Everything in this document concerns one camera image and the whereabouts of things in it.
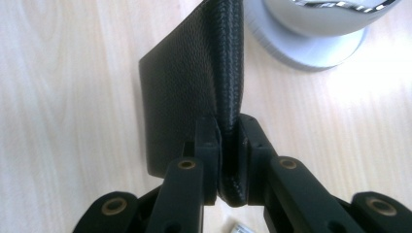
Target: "hole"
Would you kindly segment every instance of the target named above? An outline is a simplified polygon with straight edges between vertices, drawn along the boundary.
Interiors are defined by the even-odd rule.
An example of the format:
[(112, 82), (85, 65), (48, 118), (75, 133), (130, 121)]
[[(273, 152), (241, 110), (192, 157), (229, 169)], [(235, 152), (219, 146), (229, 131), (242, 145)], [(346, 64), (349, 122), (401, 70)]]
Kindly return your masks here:
[(190, 161), (190, 160), (184, 160), (184, 161), (179, 163), (179, 167), (181, 169), (192, 169), (195, 166), (196, 166), (196, 163), (194, 163), (193, 161)]
[(122, 197), (112, 198), (106, 201), (102, 206), (102, 213), (105, 216), (114, 216), (126, 209), (127, 202)]
[(383, 216), (395, 216), (397, 214), (396, 208), (393, 205), (376, 197), (367, 198), (366, 205)]
[(330, 230), (330, 232), (333, 233), (346, 233), (346, 228), (342, 224), (336, 221), (331, 221), (330, 223), (327, 224), (327, 229)]
[(164, 227), (164, 233), (179, 233), (182, 231), (182, 226), (178, 222), (167, 223)]
[(280, 161), (282, 167), (286, 168), (286, 169), (295, 169), (297, 167), (297, 164), (289, 159), (281, 159)]

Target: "black leather wallet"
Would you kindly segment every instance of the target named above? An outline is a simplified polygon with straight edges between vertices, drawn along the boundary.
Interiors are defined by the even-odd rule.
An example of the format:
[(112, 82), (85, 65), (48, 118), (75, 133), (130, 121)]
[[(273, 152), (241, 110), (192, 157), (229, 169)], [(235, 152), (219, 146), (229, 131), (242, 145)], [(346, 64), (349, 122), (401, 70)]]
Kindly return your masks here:
[(184, 143), (194, 140), (196, 120), (215, 117), (225, 171), (219, 190), (224, 199), (242, 199), (237, 197), (236, 151), (243, 92), (243, 2), (203, 1), (140, 60), (140, 79), (149, 173), (163, 178), (169, 162), (182, 156)]

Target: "lamp base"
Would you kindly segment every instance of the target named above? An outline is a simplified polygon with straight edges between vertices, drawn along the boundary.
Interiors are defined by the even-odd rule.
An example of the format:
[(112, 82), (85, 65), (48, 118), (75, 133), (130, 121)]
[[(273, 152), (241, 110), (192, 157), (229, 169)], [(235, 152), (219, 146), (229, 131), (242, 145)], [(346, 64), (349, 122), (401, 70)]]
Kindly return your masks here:
[(362, 29), (337, 37), (305, 37), (273, 17), (263, 0), (244, 1), (245, 21), (260, 44), (285, 64), (303, 71), (322, 71), (341, 64), (361, 45)]

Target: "light wood surface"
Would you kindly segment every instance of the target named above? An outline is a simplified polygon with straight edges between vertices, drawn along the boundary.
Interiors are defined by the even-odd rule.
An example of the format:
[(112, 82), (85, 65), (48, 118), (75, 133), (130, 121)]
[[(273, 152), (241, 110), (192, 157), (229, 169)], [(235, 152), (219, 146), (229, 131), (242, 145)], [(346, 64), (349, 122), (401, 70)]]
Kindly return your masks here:
[[(142, 196), (138, 61), (199, 0), (0, 2), (0, 232), (70, 232), (115, 190)], [(334, 195), (375, 190), (412, 209), (412, 2), (370, 27), (359, 51), (321, 73), (291, 69), (245, 31), (242, 112)], [(205, 208), (205, 232), (262, 207)]]

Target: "round base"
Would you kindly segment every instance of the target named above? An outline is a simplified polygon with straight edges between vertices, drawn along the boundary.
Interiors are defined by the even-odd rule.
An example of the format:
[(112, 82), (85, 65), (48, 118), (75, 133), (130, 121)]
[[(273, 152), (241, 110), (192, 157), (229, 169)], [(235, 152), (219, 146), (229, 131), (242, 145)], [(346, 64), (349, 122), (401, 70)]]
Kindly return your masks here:
[(274, 57), (304, 71), (322, 71), (341, 64), (361, 45), (366, 30), (338, 37), (305, 37), (278, 22), (263, 0), (245, 0), (245, 20), (252, 32)]

